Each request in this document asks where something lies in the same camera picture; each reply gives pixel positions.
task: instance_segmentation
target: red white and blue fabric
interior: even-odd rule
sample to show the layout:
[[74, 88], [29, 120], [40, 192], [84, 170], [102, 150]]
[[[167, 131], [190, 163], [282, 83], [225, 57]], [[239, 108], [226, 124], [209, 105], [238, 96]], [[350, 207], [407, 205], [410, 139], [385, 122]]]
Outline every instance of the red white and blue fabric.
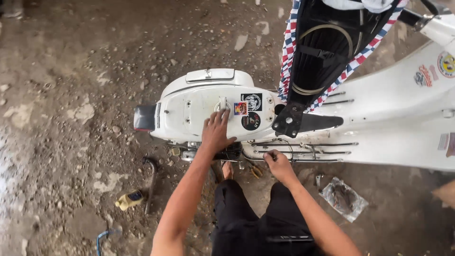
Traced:
[[[288, 98], [289, 82], [291, 80], [292, 61], [294, 57], [294, 51], [296, 48], [296, 27], [297, 27], [297, 12], [300, 7], [301, 0], [294, 0], [291, 10], [291, 15], [286, 21], [288, 24], [286, 32], [284, 33], [284, 45], [283, 45], [283, 65], [281, 67], [281, 80], [278, 88], [278, 96], [283, 102], [286, 102]], [[326, 90], [324, 93], [315, 100], [307, 111], [313, 111], [315, 108], [320, 107], [327, 97], [341, 84], [343, 83], [354, 71], [365, 61], [365, 59], [373, 53], [378, 47], [382, 38], [387, 34], [393, 24], [398, 20], [398, 16], [404, 9], [409, 0], [401, 0], [395, 8], [392, 16], [390, 16], [387, 23], [382, 27], [381, 31], [376, 37], [357, 54], [354, 59], [346, 66], [346, 69], [341, 73], [337, 80]]]

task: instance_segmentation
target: vintage scooter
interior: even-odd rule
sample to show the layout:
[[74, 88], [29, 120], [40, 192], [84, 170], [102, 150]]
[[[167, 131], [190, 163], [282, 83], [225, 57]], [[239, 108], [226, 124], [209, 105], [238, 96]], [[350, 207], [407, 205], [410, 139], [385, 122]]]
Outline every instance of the vintage scooter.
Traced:
[[[137, 106], [134, 127], [180, 147], [192, 161], [203, 121], [231, 110], [215, 159], [262, 160], [278, 149], [296, 162], [396, 164], [455, 171], [455, 15], [422, 0], [421, 16], [396, 0], [386, 12], [336, 10], [294, 0], [278, 91], [254, 86], [245, 72], [207, 69], [170, 83], [155, 105]], [[347, 76], [396, 20], [432, 41], [379, 72]]]

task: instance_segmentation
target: yellow bottle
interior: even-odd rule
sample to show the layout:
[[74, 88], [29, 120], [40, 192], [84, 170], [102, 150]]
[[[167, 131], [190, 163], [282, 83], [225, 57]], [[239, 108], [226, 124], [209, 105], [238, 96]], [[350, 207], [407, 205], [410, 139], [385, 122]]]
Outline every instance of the yellow bottle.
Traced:
[[130, 192], [128, 194], [124, 194], [121, 196], [117, 202], [115, 202], [115, 206], [120, 207], [121, 210], [126, 210], [130, 206], [138, 205], [144, 200], [144, 196], [138, 190]]

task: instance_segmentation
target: concrete floor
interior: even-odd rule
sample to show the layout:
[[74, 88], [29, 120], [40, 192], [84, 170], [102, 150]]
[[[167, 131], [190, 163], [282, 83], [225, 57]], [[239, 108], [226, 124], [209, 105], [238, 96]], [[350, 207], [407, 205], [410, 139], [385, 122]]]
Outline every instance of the concrete floor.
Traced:
[[[291, 2], [228, 2], [25, 1], [22, 20], [0, 20], [0, 84], [10, 84], [0, 106], [0, 256], [94, 255], [95, 238], [106, 229], [120, 232], [104, 239], [104, 255], [150, 254], [162, 211], [188, 164], [135, 133], [132, 108], [156, 101], [166, 80], [207, 67], [246, 71], [258, 87], [278, 85], [287, 19], [279, 10], [287, 13]], [[416, 1], [408, 7], [424, 11]], [[270, 34], [257, 46], [259, 21], [268, 22]], [[240, 35], [249, 38], [237, 52]], [[392, 65], [425, 41], [397, 23], [357, 76]], [[164, 163], [153, 214], [144, 217], [143, 206], [122, 212], [114, 201], [147, 189], [151, 175], [140, 163], [145, 154]], [[294, 169], [365, 255], [451, 255], [454, 211], [442, 208], [431, 191], [452, 175], [362, 164]], [[354, 223], [317, 195], [318, 173], [326, 174], [323, 185], [337, 176], [369, 202]], [[237, 170], [235, 179], [263, 214], [275, 182], [271, 174], [255, 179]], [[214, 188], [208, 180], [188, 231], [189, 255], [210, 254]]]

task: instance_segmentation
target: pliers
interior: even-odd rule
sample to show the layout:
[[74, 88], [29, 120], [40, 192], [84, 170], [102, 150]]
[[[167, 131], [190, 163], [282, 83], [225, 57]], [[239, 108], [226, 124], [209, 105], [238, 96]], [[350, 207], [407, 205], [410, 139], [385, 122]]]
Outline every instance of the pliers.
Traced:
[[249, 161], [247, 161], [247, 166], [250, 168], [251, 173], [252, 173], [257, 179], [259, 179], [259, 177], [262, 177], [262, 171], [261, 171], [261, 169], [259, 169], [258, 167], [256, 167], [256, 166], [253, 165], [252, 163], [250, 163]]

